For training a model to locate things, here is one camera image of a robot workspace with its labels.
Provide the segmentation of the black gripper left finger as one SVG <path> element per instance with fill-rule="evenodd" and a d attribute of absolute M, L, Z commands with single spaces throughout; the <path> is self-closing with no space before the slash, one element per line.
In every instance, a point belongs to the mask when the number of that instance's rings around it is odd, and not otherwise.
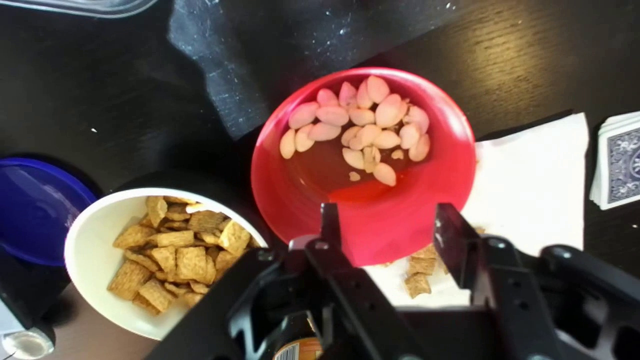
<path fill-rule="evenodd" d="M 320 240 L 319 248 L 339 261 L 343 257 L 343 234 L 340 234 L 340 216 L 339 207 L 332 202 L 325 202 L 320 207 L 322 213 L 322 226 L 320 226 Z"/>

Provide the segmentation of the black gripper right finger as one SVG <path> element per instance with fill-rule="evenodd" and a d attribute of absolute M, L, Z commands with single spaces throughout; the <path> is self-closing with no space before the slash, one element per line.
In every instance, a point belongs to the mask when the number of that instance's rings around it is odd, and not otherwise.
<path fill-rule="evenodd" d="M 435 246 L 460 288 L 482 288 L 486 283 L 485 238 L 452 204 L 436 207 Z"/>

